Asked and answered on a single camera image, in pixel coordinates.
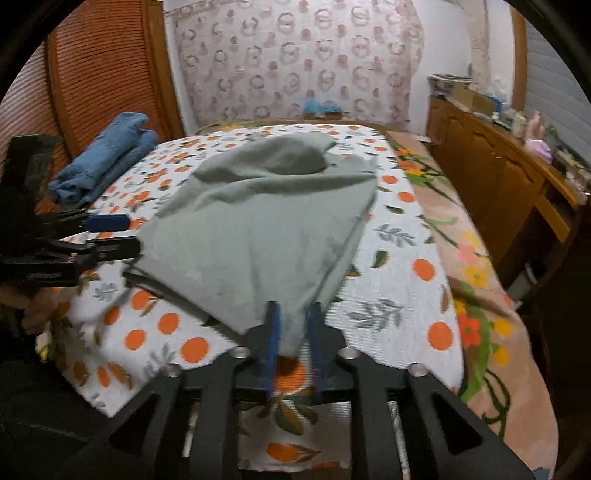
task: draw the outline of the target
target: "cabinet door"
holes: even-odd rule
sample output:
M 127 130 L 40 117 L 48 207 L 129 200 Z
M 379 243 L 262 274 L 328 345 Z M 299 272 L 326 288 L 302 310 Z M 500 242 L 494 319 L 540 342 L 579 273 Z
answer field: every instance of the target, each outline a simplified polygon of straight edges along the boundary
M 430 99 L 429 120 L 427 122 L 427 136 L 431 138 L 433 147 L 437 148 L 440 144 L 441 124 L 447 114 L 447 102 L 435 97 Z
M 481 231 L 483 214 L 496 196 L 501 181 L 503 144 L 476 123 L 471 125 L 470 134 L 471 149 L 463 166 L 465 189 L 459 194 L 476 228 Z
M 505 147 L 499 156 L 501 178 L 496 196 L 482 218 L 481 231 L 496 264 L 527 220 L 544 183 L 544 177 L 517 150 Z
M 463 171 L 469 157 L 471 135 L 463 112 L 450 109 L 448 113 L 440 128 L 440 145 L 433 156 L 461 197 L 468 180 Z

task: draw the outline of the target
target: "wooden wardrobe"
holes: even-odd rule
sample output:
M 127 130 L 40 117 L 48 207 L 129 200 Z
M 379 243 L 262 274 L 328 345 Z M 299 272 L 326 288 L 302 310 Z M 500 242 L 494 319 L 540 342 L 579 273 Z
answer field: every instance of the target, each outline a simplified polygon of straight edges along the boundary
M 86 0 L 40 45 L 0 103 L 0 176 L 15 135 L 64 139 L 53 173 L 117 114 L 141 112 L 161 142 L 184 136 L 159 0 Z M 39 211 L 56 207 L 46 197 Z

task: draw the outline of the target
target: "bedspread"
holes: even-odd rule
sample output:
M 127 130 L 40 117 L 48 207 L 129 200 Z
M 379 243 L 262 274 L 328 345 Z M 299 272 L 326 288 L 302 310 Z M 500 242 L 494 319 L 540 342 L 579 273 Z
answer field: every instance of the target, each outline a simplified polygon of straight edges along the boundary
M 459 196 L 426 149 L 411 135 L 389 132 L 414 185 L 452 288 L 462 336 L 465 376 L 460 398 L 534 471 L 551 476 L 558 427 L 531 356 L 525 326 L 513 311 Z
M 398 168 L 386 138 L 359 125 L 230 127 L 226 132 L 160 145 L 124 174 L 94 204 L 96 213 L 127 213 L 141 227 L 202 161 L 234 148 L 248 135 L 321 131 L 333 136 L 331 152 L 353 153 L 375 163 L 376 201 L 342 288 L 327 313 L 347 343 L 396 367 L 423 362 L 449 387 L 463 375 L 461 336 L 437 245 L 426 228 L 411 178 Z M 132 232 L 102 233 L 100 238 Z M 70 239 L 95 238 L 88 232 Z M 166 363 L 193 368 L 213 361 L 239 342 L 222 333 L 205 312 L 189 314 L 158 296 L 128 288 L 123 262 L 86 272 L 76 292 L 64 289 L 56 313 L 56 364 L 78 392 L 115 414 Z M 241 412 L 243 468 L 299 471 L 348 467 L 349 406 L 311 406 L 309 357 L 280 362 L 275 396 L 265 407 Z

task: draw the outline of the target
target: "gray cloth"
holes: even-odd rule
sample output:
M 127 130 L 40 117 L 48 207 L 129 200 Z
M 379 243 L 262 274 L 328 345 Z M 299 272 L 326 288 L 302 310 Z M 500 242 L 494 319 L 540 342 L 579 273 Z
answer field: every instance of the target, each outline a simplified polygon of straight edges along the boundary
M 369 162 L 327 153 L 326 134 L 245 142 L 203 163 L 138 232 L 125 276 L 243 334 L 281 306 L 279 353 L 297 356 L 308 306 L 326 308 L 375 194 Z

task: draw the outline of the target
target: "white wall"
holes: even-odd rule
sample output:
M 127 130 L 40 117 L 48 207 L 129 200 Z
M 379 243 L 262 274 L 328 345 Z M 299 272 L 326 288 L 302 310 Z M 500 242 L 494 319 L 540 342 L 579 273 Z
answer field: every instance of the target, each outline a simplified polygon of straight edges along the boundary
M 490 32 L 489 55 L 491 57 L 491 79 L 501 81 L 505 86 L 507 101 L 513 94 L 515 75 L 515 41 L 511 7 L 505 0 L 486 0 Z
M 413 0 L 423 23 L 423 59 L 411 82 L 409 131 L 424 135 L 427 126 L 431 87 L 427 75 L 452 73 L 467 75 L 470 64 L 470 37 L 464 10 L 443 0 Z
M 164 0 L 164 10 L 170 11 L 189 3 L 191 0 Z M 465 13 L 457 4 L 444 0 L 413 0 L 413 4 L 423 24 L 425 46 L 423 59 L 411 82 L 408 129 L 412 133 L 422 135 L 425 133 L 427 125 L 431 93 L 427 75 L 432 73 L 466 75 L 470 63 L 470 38 Z M 173 25 L 170 19 L 167 19 L 167 41 L 181 118 L 187 135 L 191 135 L 196 131 L 197 126 L 180 70 Z

